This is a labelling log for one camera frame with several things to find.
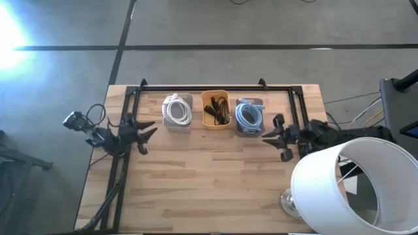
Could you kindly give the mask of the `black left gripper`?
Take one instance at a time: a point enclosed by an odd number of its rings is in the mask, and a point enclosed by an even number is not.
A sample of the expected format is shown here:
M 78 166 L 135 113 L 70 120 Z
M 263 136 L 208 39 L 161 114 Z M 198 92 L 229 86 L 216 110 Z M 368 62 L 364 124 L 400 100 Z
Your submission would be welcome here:
M 152 135 L 157 131 L 157 127 L 146 131 L 145 133 L 138 133 L 138 130 L 147 129 L 154 124 L 154 121 L 128 121 L 127 123 L 121 124 L 118 130 L 120 145 L 125 146 L 135 142 L 138 144 L 147 144 Z

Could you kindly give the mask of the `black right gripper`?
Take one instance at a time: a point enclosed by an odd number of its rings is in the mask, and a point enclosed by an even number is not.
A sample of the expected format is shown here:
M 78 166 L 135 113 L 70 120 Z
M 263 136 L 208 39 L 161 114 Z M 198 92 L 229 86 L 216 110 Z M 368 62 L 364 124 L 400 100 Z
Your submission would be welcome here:
M 272 138 L 278 136 L 278 139 L 263 139 L 263 142 L 274 146 L 276 149 L 286 148 L 288 144 L 296 144 L 300 137 L 300 127 L 298 125 L 289 125 L 284 127 L 284 116 L 277 114 L 273 119 L 275 129 L 262 135 L 262 138 Z

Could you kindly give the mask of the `grey plastic bin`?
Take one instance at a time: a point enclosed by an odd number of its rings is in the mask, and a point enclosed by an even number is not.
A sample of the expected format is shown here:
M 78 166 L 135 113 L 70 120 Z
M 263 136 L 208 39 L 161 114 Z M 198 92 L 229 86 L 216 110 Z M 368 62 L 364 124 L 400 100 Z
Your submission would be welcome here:
M 187 133 L 193 119 L 193 96 L 169 93 L 162 104 L 163 125 L 172 132 Z
M 264 131 L 263 111 L 265 106 L 261 99 L 239 98 L 236 100 L 235 120 L 239 137 L 258 137 Z

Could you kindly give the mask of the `yellow plastic bin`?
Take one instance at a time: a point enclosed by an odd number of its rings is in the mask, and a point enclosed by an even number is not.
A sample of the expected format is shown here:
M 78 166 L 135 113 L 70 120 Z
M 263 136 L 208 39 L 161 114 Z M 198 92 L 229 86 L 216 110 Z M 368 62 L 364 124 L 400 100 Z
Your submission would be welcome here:
M 209 90 L 201 94 L 202 123 L 209 130 L 226 129 L 231 123 L 229 93 L 225 90 Z

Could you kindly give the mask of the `clear glass lamp base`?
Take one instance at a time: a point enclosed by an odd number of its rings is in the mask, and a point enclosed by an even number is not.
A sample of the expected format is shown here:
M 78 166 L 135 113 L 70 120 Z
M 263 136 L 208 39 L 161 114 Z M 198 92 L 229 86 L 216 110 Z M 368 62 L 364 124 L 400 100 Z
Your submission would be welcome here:
M 291 194 L 291 189 L 286 189 L 280 196 L 280 206 L 281 209 L 290 217 L 295 219 L 301 219 L 301 215 L 299 214 L 295 202 L 293 200 L 293 196 Z

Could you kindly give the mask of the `white lamp shade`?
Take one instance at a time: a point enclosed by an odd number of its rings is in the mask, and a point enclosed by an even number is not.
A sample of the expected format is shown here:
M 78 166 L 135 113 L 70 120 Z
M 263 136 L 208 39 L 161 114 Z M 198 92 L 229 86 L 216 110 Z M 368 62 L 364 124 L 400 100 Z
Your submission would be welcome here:
M 339 156 L 369 177 L 378 202 L 376 222 L 359 217 L 342 196 L 336 178 Z M 418 233 L 418 160 L 380 138 L 356 138 L 305 156 L 293 170 L 291 194 L 303 220 L 322 235 Z

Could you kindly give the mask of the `black floor stand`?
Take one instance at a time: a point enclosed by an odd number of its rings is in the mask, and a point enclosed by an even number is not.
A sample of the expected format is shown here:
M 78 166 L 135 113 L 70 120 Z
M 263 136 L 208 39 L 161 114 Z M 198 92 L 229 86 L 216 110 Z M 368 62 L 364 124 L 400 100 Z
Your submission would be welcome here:
M 5 132 L 0 130 L 0 235 L 4 235 L 32 167 L 50 170 L 53 164 L 8 147 L 5 138 Z

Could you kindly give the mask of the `black cabinet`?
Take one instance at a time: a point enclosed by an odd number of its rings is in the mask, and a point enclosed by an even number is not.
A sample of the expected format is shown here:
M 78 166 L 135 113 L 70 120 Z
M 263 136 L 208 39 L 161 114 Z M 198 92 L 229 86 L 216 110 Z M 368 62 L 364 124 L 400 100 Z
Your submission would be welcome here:
M 418 121 L 418 83 L 406 92 L 397 91 L 392 80 L 379 82 L 385 126 L 390 129 L 396 143 L 418 160 L 418 138 L 406 136 L 400 130 Z

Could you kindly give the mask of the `dark tablet screen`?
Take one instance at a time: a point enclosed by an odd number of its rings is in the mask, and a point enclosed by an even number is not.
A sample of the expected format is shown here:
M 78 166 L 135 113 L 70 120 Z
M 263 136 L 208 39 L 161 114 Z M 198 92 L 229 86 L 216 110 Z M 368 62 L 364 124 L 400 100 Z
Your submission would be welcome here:
M 418 139 L 418 121 L 415 121 L 409 125 L 400 129 L 400 134 L 408 137 Z

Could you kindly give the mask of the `black pole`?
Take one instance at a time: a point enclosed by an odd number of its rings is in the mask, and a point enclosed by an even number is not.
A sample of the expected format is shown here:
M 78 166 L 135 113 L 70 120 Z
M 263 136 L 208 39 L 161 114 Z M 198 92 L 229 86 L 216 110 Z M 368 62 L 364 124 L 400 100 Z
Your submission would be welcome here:
M 408 89 L 418 82 L 418 69 L 411 72 L 407 76 L 405 76 L 403 79 L 395 79 L 394 80 L 394 88 L 399 92 L 407 92 Z

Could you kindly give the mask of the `black metal table frame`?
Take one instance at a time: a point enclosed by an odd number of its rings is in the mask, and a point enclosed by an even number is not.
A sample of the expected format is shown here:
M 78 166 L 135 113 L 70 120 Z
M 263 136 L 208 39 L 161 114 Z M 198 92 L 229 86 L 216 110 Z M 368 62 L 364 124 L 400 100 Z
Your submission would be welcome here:
M 201 94 L 229 93 L 231 110 L 239 98 L 259 98 L 264 126 L 282 113 L 288 124 L 306 122 L 303 90 L 280 85 L 173 85 L 142 82 L 110 86 L 104 102 L 109 120 L 122 123 L 127 113 L 138 121 L 154 121 L 157 131 L 146 144 L 124 157 L 96 149 L 88 162 L 84 192 L 76 216 L 76 235 L 287 234 L 307 232 L 308 225 L 287 216 L 280 194 L 290 186 L 295 160 L 259 137 L 242 138 L 231 121 L 226 129 L 202 123 Z M 162 104 L 169 93 L 193 96 L 193 119 L 187 133 L 163 125 Z

